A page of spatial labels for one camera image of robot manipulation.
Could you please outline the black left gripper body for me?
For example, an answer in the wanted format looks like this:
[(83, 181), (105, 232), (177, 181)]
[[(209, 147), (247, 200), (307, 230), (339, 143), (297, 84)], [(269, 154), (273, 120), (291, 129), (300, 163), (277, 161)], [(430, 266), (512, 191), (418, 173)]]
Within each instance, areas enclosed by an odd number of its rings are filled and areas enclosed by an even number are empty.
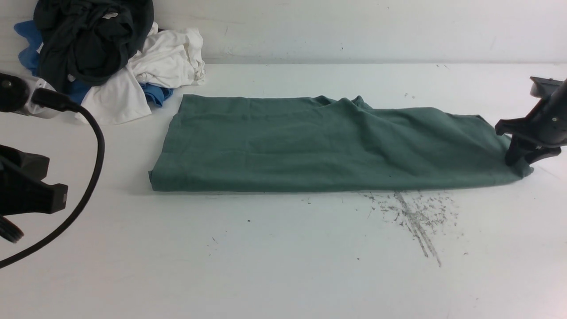
[(0, 147), (0, 214), (54, 214), (66, 207), (68, 186), (46, 184), (50, 159)]

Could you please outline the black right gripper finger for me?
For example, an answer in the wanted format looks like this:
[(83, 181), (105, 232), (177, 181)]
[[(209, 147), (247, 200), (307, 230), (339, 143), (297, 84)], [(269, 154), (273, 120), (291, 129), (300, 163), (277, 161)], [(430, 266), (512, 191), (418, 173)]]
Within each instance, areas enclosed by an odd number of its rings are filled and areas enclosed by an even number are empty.
[(545, 148), (545, 147), (536, 147), (533, 151), (527, 153), (525, 155), (525, 161), (532, 165), (537, 161), (544, 160), (546, 158), (557, 157), (561, 154), (561, 147), (556, 148)]
[(505, 164), (514, 166), (520, 160), (524, 160), (527, 154), (527, 141), (516, 135), (511, 135), (508, 151), (505, 155)]

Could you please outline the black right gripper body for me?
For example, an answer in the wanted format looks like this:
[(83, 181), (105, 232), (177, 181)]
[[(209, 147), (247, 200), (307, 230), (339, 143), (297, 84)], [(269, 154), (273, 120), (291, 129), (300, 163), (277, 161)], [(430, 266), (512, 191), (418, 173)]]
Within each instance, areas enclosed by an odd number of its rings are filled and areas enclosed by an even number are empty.
[(522, 118), (500, 120), (497, 135), (516, 135), (538, 147), (556, 148), (566, 145), (567, 81), (548, 98), (539, 99)]

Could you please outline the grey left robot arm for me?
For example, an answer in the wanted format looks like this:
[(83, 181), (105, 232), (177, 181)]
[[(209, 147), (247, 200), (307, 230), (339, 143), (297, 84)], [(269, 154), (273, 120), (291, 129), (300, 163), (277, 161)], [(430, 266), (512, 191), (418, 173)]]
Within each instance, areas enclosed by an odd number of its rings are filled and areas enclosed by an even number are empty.
[[(36, 91), (53, 90), (46, 81), (35, 77), (1, 74), (0, 106), (2, 113), (50, 119), (59, 111), (43, 107), (32, 100)], [(40, 154), (26, 153), (1, 146), (0, 214), (1, 237), (16, 243), (22, 230), (6, 217), (26, 213), (53, 214), (66, 206), (68, 186), (46, 184), (50, 159)]]

